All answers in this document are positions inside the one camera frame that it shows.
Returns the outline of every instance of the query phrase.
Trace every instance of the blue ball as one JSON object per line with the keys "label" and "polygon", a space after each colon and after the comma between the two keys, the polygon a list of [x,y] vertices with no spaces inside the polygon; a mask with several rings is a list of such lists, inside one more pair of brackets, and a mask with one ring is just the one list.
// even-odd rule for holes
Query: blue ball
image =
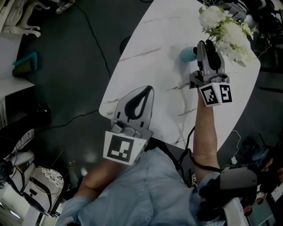
{"label": "blue ball", "polygon": [[180,59],[183,62],[192,62],[197,59],[194,54],[194,47],[186,47],[180,52]]}

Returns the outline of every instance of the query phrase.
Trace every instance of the dark gray floor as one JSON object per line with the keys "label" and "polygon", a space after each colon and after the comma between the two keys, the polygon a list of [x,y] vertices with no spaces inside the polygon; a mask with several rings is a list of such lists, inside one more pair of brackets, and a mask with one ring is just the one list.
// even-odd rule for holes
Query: dark gray floor
{"label": "dark gray floor", "polygon": [[[100,51],[88,28],[84,14],[76,7],[55,14],[50,11],[35,12],[31,25],[39,25],[42,36],[24,36],[18,58],[31,51],[38,53],[38,71],[29,75],[35,84],[37,102],[47,102],[53,113],[51,126],[67,123],[73,117],[98,109],[109,82]],[[77,3],[89,16],[111,73],[120,58],[119,45],[131,35],[150,4],[139,0],[82,0]],[[252,96],[235,129],[242,138],[260,132],[266,143],[274,145],[283,125],[283,94],[261,91],[264,85],[280,86],[282,75],[260,73]],[[39,162],[50,166],[59,153],[56,146],[65,147],[59,158],[66,164],[75,160],[79,166],[90,170],[102,160],[104,133],[110,128],[108,119],[94,113],[74,120],[64,128],[43,132],[30,144]],[[237,151],[238,136],[232,132],[218,152],[219,163],[224,165]],[[183,150],[169,146],[174,155]],[[191,167],[187,156],[184,168]]]}

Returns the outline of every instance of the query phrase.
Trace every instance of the white marble table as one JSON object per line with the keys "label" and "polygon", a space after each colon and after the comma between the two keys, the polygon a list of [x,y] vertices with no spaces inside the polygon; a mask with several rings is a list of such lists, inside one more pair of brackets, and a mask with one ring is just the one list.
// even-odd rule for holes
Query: white marble table
{"label": "white marble table", "polygon": [[[120,98],[132,90],[154,88],[149,129],[153,137],[184,148],[195,125],[197,90],[186,85],[197,62],[180,62],[179,53],[208,36],[198,21],[201,4],[196,0],[155,0],[141,19],[108,84],[99,112],[111,119]],[[241,116],[255,85],[260,62],[253,57],[243,68],[224,57],[233,103],[214,107],[218,149]]]}

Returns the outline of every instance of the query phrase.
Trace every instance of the light blue shirt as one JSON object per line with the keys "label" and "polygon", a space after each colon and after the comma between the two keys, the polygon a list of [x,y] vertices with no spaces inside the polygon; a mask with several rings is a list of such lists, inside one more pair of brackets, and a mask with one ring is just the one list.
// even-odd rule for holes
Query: light blue shirt
{"label": "light blue shirt", "polygon": [[[204,187],[219,173],[207,175]],[[93,202],[74,197],[63,206],[56,226],[71,222],[82,226],[222,226],[224,220],[199,222],[201,197],[188,188],[171,159],[160,149],[141,154],[134,166],[127,167]]]}

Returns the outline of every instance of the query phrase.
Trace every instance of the flower bouquet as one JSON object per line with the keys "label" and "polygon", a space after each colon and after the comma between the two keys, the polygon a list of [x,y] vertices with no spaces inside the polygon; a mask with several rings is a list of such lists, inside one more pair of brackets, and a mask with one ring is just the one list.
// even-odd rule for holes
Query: flower bouquet
{"label": "flower bouquet", "polygon": [[251,60],[251,45],[247,36],[253,39],[257,29],[250,29],[248,24],[233,20],[232,15],[221,7],[201,7],[199,13],[203,32],[209,34],[208,39],[213,40],[216,50],[228,56],[230,61],[245,67],[243,61]]}

